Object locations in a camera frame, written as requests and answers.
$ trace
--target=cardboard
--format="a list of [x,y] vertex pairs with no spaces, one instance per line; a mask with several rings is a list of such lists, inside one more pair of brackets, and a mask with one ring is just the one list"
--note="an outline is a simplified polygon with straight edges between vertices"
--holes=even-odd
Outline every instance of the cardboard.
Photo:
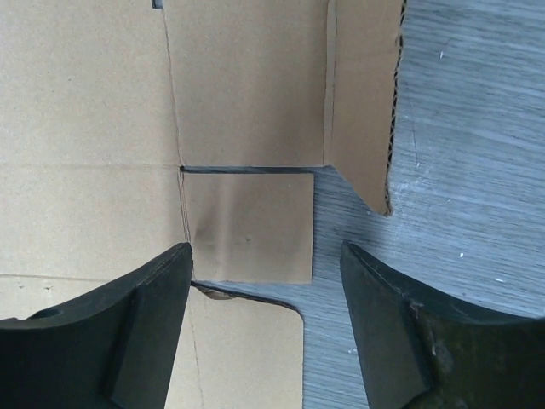
[[184,241],[175,167],[0,165],[0,274],[114,279]]
[[183,174],[181,189],[195,279],[310,282],[312,174]]
[[[0,276],[0,320],[23,320],[102,280]],[[167,409],[302,408],[301,316],[282,305],[192,288]]]
[[165,2],[182,164],[333,164],[388,214],[402,6]]

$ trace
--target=cardboard box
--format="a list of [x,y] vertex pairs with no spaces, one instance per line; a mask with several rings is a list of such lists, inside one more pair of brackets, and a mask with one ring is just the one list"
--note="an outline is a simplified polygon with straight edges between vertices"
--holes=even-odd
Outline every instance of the cardboard box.
[[[3,297],[14,280],[70,288],[114,279],[186,240],[196,279],[309,282],[313,176],[296,168],[333,165],[373,210],[390,212],[402,8],[403,0],[165,0],[162,10],[149,0],[3,2]],[[293,174],[195,174],[202,166]],[[203,299],[191,305],[195,298]],[[290,325],[302,334],[291,310],[236,304],[233,323],[270,314],[279,334]],[[208,314],[198,325],[217,335],[221,320]],[[243,334],[243,345],[258,336]],[[271,373],[299,379],[301,339],[292,335],[263,342],[281,362]],[[251,368],[270,357],[248,359]],[[285,388],[267,385],[274,396]],[[302,394],[299,381],[293,390]],[[255,407],[233,399],[228,407]]]

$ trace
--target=cardboard tab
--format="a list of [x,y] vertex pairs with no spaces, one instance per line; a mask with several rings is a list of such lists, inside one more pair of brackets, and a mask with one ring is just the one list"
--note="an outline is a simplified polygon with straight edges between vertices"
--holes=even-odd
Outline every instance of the cardboard tab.
[[371,209],[388,214],[388,132],[393,132],[404,0],[336,1],[330,160]]
[[327,2],[165,2],[184,165],[323,164]]
[[309,283],[313,175],[182,174],[195,278]]

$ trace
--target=cardboard corner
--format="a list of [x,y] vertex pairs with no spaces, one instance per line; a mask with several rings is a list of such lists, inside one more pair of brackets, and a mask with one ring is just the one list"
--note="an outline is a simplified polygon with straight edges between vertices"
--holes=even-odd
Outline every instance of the cardboard corner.
[[330,162],[374,211],[391,213],[392,154],[404,0],[336,0]]

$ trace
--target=cardboard flap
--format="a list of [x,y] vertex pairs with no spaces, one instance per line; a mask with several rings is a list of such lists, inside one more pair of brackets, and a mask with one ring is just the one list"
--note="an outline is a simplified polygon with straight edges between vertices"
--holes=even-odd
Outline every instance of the cardboard flap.
[[313,175],[182,174],[195,278],[309,283]]
[[329,158],[372,210],[388,214],[387,171],[404,0],[336,1]]
[[149,0],[0,3],[0,163],[179,164]]
[[301,409],[301,316],[266,301],[217,296],[189,292],[167,409]]
[[165,2],[185,166],[323,164],[327,2]]

